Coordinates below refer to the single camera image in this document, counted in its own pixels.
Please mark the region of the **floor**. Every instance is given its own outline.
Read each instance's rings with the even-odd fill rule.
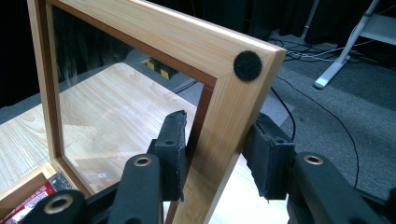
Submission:
[[[289,43],[304,44],[301,38],[279,36],[277,32],[271,37],[269,42],[286,49],[306,49]],[[315,47],[323,50],[335,48],[330,44]],[[296,121],[296,151],[311,151],[327,157],[352,186],[357,182],[358,189],[386,199],[389,190],[396,188],[395,70],[375,63],[347,63],[328,87],[317,90],[313,87],[313,82],[330,66],[334,57],[326,59],[329,61],[318,62],[306,57],[288,61],[289,59],[291,57],[287,57],[283,63],[273,87]],[[191,80],[183,76],[175,77],[174,80],[177,81],[169,85],[169,89],[179,90],[190,86],[179,95],[192,104],[197,104],[201,85],[191,85]],[[38,103],[38,96],[33,96],[20,104],[0,109],[0,123]],[[262,113],[272,118],[286,134],[292,135],[291,118],[272,92],[262,107]],[[227,201],[230,197],[222,197],[217,209],[235,209],[237,212],[230,213],[227,217],[217,217],[215,212],[210,223],[245,223],[246,217],[250,217],[251,213],[261,218],[249,223],[286,223],[288,214],[285,203],[267,202],[264,198],[259,198],[252,178],[238,177],[241,174],[248,176],[248,170],[243,167],[235,168],[223,193],[233,195],[233,201],[242,206],[236,207],[235,203]],[[27,167],[25,173],[33,168],[35,167]],[[0,184],[0,189],[5,187],[7,184]],[[259,204],[259,207],[247,206],[252,202]],[[261,206],[265,207],[265,212],[260,209]]]

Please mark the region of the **gray carpet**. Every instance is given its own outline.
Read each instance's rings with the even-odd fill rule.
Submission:
[[[293,36],[278,36],[273,33],[273,37],[302,43],[300,38]],[[333,48],[329,44],[317,47]],[[177,90],[191,83],[182,74],[175,75],[171,80],[155,74],[140,64],[146,56],[133,51],[125,62],[162,83],[169,90]],[[278,77],[287,80],[294,88],[304,92],[344,122],[359,153],[360,173],[357,187],[386,199],[389,190],[396,187],[396,89],[393,88],[396,86],[396,74],[381,66],[347,63],[328,87],[321,91],[315,89],[313,82],[330,64],[331,62],[284,62]],[[90,75],[81,76],[73,82],[78,83]],[[311,151],[326,156],[353,185],[357,172],[356,155],[339,120],[285,81],[277,78],[273,87],[288,104],[296,119],[297,152]],[[202,85],[196,83],[179,95],[197,105],[201,88]],[[39,95],[0,109],[0,123],[37,104]],[[272,93],[267,97],[262,112],[268,114],[285,133],[291,135],[291,120]]]

